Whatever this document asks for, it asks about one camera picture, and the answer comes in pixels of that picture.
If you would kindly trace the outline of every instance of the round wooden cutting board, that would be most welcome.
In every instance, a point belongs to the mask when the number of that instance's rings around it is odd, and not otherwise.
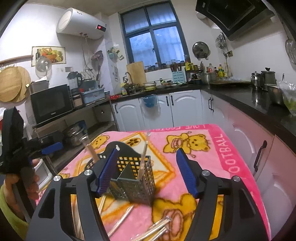
[[[8,67],[0,72],[0,101],[13,100],[22,87],[22,75],[17,67]]]
[[[22,101],[26,97],[25,95],[27,90],[26,84],[31,83],[31,77],[29,72],[21,66],[18,66],[17,69],[22,75],[22,87],[20,89],[20,92],[17,94],[17,96],[12,100],[12,102],[15,102],[15,103]]]

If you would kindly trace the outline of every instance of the fruit picture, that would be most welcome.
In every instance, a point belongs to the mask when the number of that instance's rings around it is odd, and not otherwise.
[[[65,57],[65,48],[64,47],[47,47],[47,46],[35,46],[32,47],[32,64],[31,66],[36,65],[36,60],[40,56],[45,56],[52,64],[65,64],[66,57]]]

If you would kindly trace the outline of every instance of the pink tablecloth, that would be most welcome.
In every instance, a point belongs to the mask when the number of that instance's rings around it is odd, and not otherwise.
[[[145,132],[109,131],[98,136],[93,141],[93,147],[96,153],[101,153],[109,142],[122,141],[141,153],[145,135]],[[168,212],[174,221],[169,234],[163,236],[161,240],[183,241],[185,239],[197,201],[188,194],[176,163],[176,151],[179,147],[184,149],[189,159],[198,161],[203,169],[210,170],[217,177],[240,176],[257,204],[270,238],[268,218],[251,172],[221,128],[217,125],[206,124],[152,130],[147,155],[151,156],[157,189],[153,207],[136,205],[127,219],[111,236],[111,241],[130,241],[137,234],[144,233]],[[90,155],[83,150],[60,174],[64,178],[77,176],[84,170],[89,160]],[[218,202],[223,204],[223,197],[219,197]],[[72,206],[76,233],[78,237],[83,238],[74,195]],[[101,217],[107,232],[111,230],[129,206],[131,204],[126,201],[106,199]],[[213,226],[210,239],[217,236],[219,226],[220,224]]]

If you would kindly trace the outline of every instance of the ceiling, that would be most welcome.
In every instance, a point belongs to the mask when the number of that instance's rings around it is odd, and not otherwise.
[[[110,16],[113,13],[148,1],[149,0],[28,0],[27,3],[40,3],[65,9],[73,7],[91,15],[101,12]]]

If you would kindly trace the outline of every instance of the human hand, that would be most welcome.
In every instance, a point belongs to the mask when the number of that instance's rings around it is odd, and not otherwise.
[[[39,159],[33,160],[33,166],[36,166],[39,162]],[[16,174],[6,174],[5,181],[3,184],[4,187],[4,197],[7,205],[11,209],[11,211],[20,219],[24,220],[24,214],[22,213],[19,205],[17,204],[17,201],[15,199],[15,196],[13,194],[12,185],[16,184],[19,181],[20,177]],[[39,198],[38,195],[38,184],[39,176],[34,175],[33,177],[33,183],[26,189],[28,193],[28,198],[32,200],[37,200]]]

